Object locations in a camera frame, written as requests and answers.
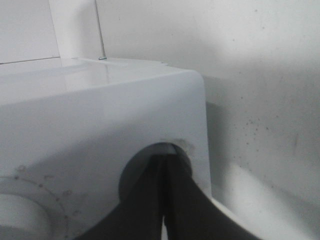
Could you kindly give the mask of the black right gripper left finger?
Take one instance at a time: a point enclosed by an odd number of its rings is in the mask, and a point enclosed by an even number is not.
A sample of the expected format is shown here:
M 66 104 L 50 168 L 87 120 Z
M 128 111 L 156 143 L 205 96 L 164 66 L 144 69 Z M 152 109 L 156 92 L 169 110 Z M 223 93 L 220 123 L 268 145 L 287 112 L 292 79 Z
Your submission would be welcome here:
M 164 168 L 154 160 L 127 198 L 78 240 L 160 240 L 163 225 Z

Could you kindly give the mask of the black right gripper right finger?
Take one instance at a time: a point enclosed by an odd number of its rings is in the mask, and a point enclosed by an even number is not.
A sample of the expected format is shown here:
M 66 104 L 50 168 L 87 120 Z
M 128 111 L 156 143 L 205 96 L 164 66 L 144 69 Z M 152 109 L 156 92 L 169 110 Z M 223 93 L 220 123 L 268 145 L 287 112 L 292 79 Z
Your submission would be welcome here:
M 197 186 L 176 153 L 163 156 L 163 213 L 169 240 L 256 240 Z

